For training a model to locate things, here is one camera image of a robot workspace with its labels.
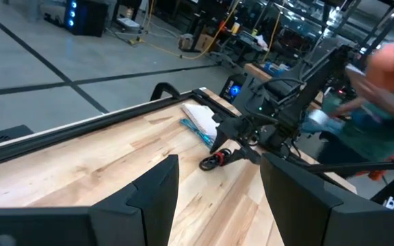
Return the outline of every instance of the warehouse floor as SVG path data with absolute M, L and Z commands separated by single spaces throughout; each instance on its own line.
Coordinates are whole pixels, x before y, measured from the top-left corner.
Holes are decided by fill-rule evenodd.
M 0 131 L 25 125 L 38 132 L 145 103 L 159 82 L 181 92 L 207 87 L 218 93 L 233 73 L 205 56 L 180 59 L 148 44 L 129 46 L 109 34 L 73 36 L 43 20 L 28 23 L 25 2 L 0 2 Z M 147 43 L 178 52 L 167 32 L 152 30 L 166 38 L 147 36 Z M 298 145 L 315 156 L 320 142 L 313 137 Z M 394 171 L 388 172 L 386 181 L 393 178 Z M 366 176 L 350 182 L 363 197 L 385 185 Z

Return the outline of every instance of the wooden table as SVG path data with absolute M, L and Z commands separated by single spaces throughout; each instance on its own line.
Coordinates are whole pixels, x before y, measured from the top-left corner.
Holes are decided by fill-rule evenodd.
M 180 104 L 173 105 L 2 163 L 0 208 L 90 206 L 169 154 L 178 154 L 179 198 L 170 245 L 283 245 L 259 166 L 238 161 L 210 172 L 200 170 L 198 163 L 209 150 L 179 124 L 184 117 Z M 224 147 L 238 145 L 228 141 Z
M 257 68 L 253 64 L 246 64 L 244 65 L 244 72 L 249 74 L 250 76 L 254 77 L 255 79 L 260 80 L 261 82 L 269 81 L 272 79 L 268 73 L 262 71 L 261 69 Z M 321 105 L 323 102 L 323 93 L 319 92 L 317 96 L 315 97 L 315 101 L 311 103 L 311 106 L 309 109 L 321 109 Z

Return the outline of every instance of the orange hat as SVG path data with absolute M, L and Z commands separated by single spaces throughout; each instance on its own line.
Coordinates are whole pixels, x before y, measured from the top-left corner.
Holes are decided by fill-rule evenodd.
M 385 44 L 369 57 L 366 77 L 370 83 L 394 93 L 394 44 Z

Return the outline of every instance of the blue led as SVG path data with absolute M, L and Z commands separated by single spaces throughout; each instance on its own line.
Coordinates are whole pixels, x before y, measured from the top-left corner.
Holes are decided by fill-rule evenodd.
M 241 88 L 240 88 L 238 85 L 232 86 L 232 87 L 231 87 L 231 95 L 232 95 L 232 96 L 238 95 L 240 89 L 241 89 Z

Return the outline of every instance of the cable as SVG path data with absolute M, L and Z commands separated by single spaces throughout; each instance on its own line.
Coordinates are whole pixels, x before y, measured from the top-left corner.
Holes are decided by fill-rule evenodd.
M 210 171 L 218 166 L 222 167 L 228 162 L 231 154 L 232 152 L 229 149 L 221 149 L 210 157 L 203 159 L 198 166 L 203 171 Z
M 253 87 L 251 90 L 255 91 L 255 90 L 261 90 L 262 87 L 264 87 L 265 85 L 267 85 L 268 83 L 273 83 L 273 82 L 277 82 L 277 81 L 293 81 L 296 83 L 299 83 L 300 85 L 303 85 L 304 83 L 302 81 L 300 81 L 299 79 L 293 79 L 293 78 L 272 78 L 267 82 L 264 82 L 258 86 Z M 273 122 L 273 124 L 277 124 L 278 120 L 273 118 L 273 117 L 269 117 L 265 114 L 262 113 L 257 113 L 256 111 L 253 111 L 249 108 L 249 104 L 250 101 L 252 101 L 252 99 L 256 96 L 256 92 L 254 93 L 253 96 L 249 97 L 249 99 L 246 101 L 246 103 L 244 104 L 244 109 L 252 116 L 254 117 L 258 117 L 258 118 L 262 118 L 265 120 L 268 120 L 269 122 Z
M 121 38 L 118 34 L 116 34 L 114 31 L 111 31 L 110 29 L 106 28 L 106 31 L 112 33 L 117 39 L 126 42 L 127 44 L 130 44 L 130 46 L 134 47 L 134 44 L 132 41 L 126 39 L 126 38 Z
M 291 146 L 294 148 L 294 150 L 298 153 L 299 158 L 302 158 L 302 155 L 300 154 L 299 148 L 296 146 L 294 143 L 294 139 L 291 140 Z
M 264 58 L 262 59 L 262 62 L 265 62 L 265 60 L 267 59 L 268 54 L 270 54 L 270 50 L 272 49 L 273 38 L 274 38 L 274 34 L 276 33 L 276 30 L 278 29 L 278 24 L 279 24 L 279 19 L 280 19 L 281 12 L 282 12 L 282 9 L 279 11 L 278 17 L 276 18 L 276 22 L 275 22 L 274 27 L 273 27 L 273 33 L 270 36 L 270 43 L 268 44 L 268 51 L 264 55 Z
M 158 49 L 158 50 L 163 51 L 163 52 L 167 52 L 167 53 L 169 53 L 169 54 L 171 54 L 171 55 L 174 55 L 174 56 L 177 56 L 177 57 L 179 57 L 179 58 L 183 58 L 183 59 L 198 59 L 198 58 L 202 57 L 203 55 L 205 55 L 205 54 L 208 52 L 208 50 L 211 48 L 212 44 L 216 41 L 218 34 L 221 32 L 221 30 L 223 30 L 225 23 L 228 22 L 228 20 L 231 18 L 231 16 L 232 16 L 233 13 L 235 12 L 235 10 L 236 10 L 236 8 L 237 8 L 237 6 L 238 6 L 238 3 L 239 3 L 239 0 L 236 0 L 235 4 L 234 4 L 234 6 L 233 6 L 233 8 L 232 8 L 232 10 L 231 10 L 231 13 L 229 13 L 229 15 L 227 16 L 227 18 L 226 18 L 226 20 L 224 21 L 224 23 L 223 23 L 222 25 L 220 25 L 220 28 L 219 28 L 218 31 L 215 33 L 215 35 L 214 35 L 214 37 L 213 37 L 213 39 L 212 39 L 212 42 L 206 47 L 206 49 L 205 49 L 204 51 L 202 51 L 199 55 L 197 55 L 197 56 L 195 56 L 195 57 L 188 57 L 188 56 L 185 56 L 185 55 L 182 55 L 182 54 L 178 54 L 178 53 L 174 53 L 174 52 L 172 52 L 172 51 L 168 51 L 168 50 L 163 49 L 163 48 L 161 48 L 161 47 L 159 47 L 159 46 L 157 46 L 157 45 L 154 45 L 154 44 L 151 44 L 151 43 L 147 43 L 147 42 L 146 42 L 146 43 L 147 43 L 148 45 L 152 46 L 152 47 L 155 48 L 155 49 Z
M 188 127 L 191 131 L 193 131 L 195 134 L 197 134 L 202 140 L 203 143 L 208 147 L 211 148 L 212 144 L 213 144 L 213 140 L 206 134 L 200 132 L 200 130 L 198 130 L 197 126 L 188 119 L 181 119 L 179 121 L 183 126 Z
M 171 36 L 173 36 L 175 38 L 179 38 L 179 35 L 177 35 L 177 33 L 174 33 L 173 31 L 170 31 L 166 28 L 160 27 L 160 26 L 156 25 L 155 23 L 151 23 L 151 24 L 154 25 L 155 27 L 159 28 L 160 30 L 163 30 L 163 31 L 169 33 Z
M 145 29 L 148 31 L 150 28 L 150 22 L 151 22 L 151 16 L 153 15 L 153 8 L 155 8 L 155 0 L 151 0 L 151 4 L 150 4 L 150 10 L 149 10 L 149 14 L 148 14 L 148 22 L 147 22 L 147 26 L 145 27 Z

